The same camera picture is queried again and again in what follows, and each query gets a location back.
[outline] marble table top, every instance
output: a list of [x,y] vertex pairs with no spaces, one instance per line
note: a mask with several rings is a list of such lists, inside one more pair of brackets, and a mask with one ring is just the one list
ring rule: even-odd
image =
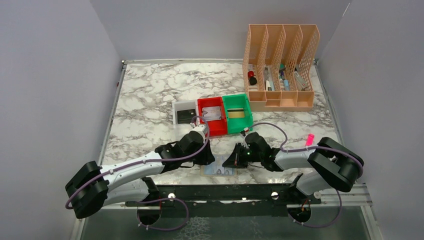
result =
[[[305,146],[308,134],[315,144],[322,137],[337,140],[335,127],[314,66],[310,80],[315,91],[313,109],[309,112],[253,112],[253,123],[269,122],[284,129],[287,148]],[[102,161],[103,165],[135,159],[155,147],[175,141],[172,102],[196,100],[244,93],[242,64],[222,63],[132,63],[128,64],[119,93],[113,123]],[[284,136],[269,125],[254,128],[272,147],[279,147]],[[230,155],[238,134],[210,140],[214,155]],[[299,172],[293,168],[270,172],[249,166],[238,169],[233,177],[201,176],[201,167],[180,168],[151,176],[158,185],[196,184],[266,184],[291,183]]]

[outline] pink marker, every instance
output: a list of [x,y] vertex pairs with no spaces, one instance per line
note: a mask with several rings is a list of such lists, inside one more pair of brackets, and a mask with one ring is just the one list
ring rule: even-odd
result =
[[308,136],[307,136],[305,146],[311,146],[314,143],[314,138],[315,138],[315,135],[312,134],[312,133],[309,133]]

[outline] wall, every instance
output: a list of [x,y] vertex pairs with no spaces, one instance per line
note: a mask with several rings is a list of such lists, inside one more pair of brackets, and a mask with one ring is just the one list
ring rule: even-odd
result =
[[321,55],[351,0],[91,0],[120,57],[242,59],[248,24],[317,24]]
[[3,0],[0,48],[0,239],[69,239],[65,184],[99,157],[120,58],[87,0]]
[[354,0],[318,69],[386,240],[424,234],[424,1]]

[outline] metal frame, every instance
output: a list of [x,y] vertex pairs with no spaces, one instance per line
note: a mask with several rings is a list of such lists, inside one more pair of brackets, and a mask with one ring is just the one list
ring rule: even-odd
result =
[[[100,155],[99,155],[99,159],[97,161],[97,163],[99,165],[102,164],[103,162],[103,158],[105,155],[105,151],[106,151],[106,147],[107,147],[107,143],[109,140],[109,134],[111,131],[111,127],[112,127],[112,123],[113,123],[113,117],[117,108],[117,104],[118,104],[118,100],[119,100],[119,95],[121,92],[121,88],[122,88],[122,83],[124,80],[124,76],[125,76],[125,72],[126,72],[126,68],[128,64],[175,64],[175,63],[241,63],[243,60],[242,59],[150,59],[150,60],[123,60],[123,66],[122,66],[122,72],[121,72],[121,76],[119,79],[119,85],[116,88],[116,94],[115,94],[115,99],[113,102],[113,107],[109,116],[109,123],[107,125],[107,129],[105,132],[105,136],[104,136],[104,140],[103,140],[103,144],[101,147],[101,151],[100,151]],[[332,101],[329,97],[329,95],[327,94],[326,88],[323,85],[323,82],[321,81],[321,77],[320,74],[318,72],[318,67],[317,67],[317,60],[314,59],[314,65],[315,65],[315,69],[316,69],[316,73],[319,79],[319,82],[321,84],[322,87],[322,91],[323,91],[323,95],[325,97],[325,100],[328,104],[329,107],[329,111],[331,114],[331,118],[333,120],[334,123],[334,128],[336,131],[336,135],[338,138],[339,143],[343,144],[343,138],[342,138],[342,134],[339,130],[339,122],[338,122],[338,118],[337,115],[335,113],[335,110],[333,108],[332,105]],[[380,232],[378,223],[374,217],[374,213],[373,210],[371,208],[371,206],[373,205],[371,197],[369,195],[368,189],[366,187],[365,184],[355,184],[351,190],[351,192],[348,193],[344,193],[341,192],[341,199],[343,202],[343,206],[360,206],[361,210],[362,210],[362,214],[364,217],[364,222],[366,224],[366,227],[368,229],[368,234],[370,236],[370,238],[372,240],[382,240],[382,234]],[[312,207],[313,208],[319,208],[319,207],[336,207],[339,205],[339,198],[336,194],[336,191],[334,189],[327,189],[322,191],[321,193],[321,204],[314,204]],[[296,205],[296,204],[290,204],[287,205],[288,208],[292,208],[292,207],[299,207],[300,205]],[[152,210],[156,210],[157,207],[154,206],[125,206],[124,203],[117,203],[117,204],[111,204],[108,206],[103,207],[102,209],[122,209],[122,210],[127,210],[127,209],[139,209],[139,210],[146,210],[146,209],[152,209]],[[71,240],[79,240],[81,239],[82,233],[83,233],[83,229],[84,229],[84,225],[85,225],[85,219],[75,219],[75,223],[73,226],[73,230],[72,230],[72,234],[70,239]]]

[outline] marble vein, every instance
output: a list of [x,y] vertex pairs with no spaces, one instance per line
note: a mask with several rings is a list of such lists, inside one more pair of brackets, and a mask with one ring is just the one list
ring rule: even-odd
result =
[[[289,137],[286,147],[305,145],[306,136],[337,139],[315,67],[310,70],[315,91],[314,106],[309,112],[254,112],[253,121],[274,123]],[[115,164],[138,158],[156,146],[176,140],[172,102],[217,97],[244,92],[240,63],[129,64],[113,116],[113,123],[102,164]],[[255,128],[271,146],[279,146],[283,135],[271,126]],[[230,154],[238,135],[211,139],[212,153]],[[157,184],[264,184],[290,183],[299,172],[291,169],[269,172],[249,167],[239,169],[237,177],[200,176],[200,167],[184,168],[153,177]]]

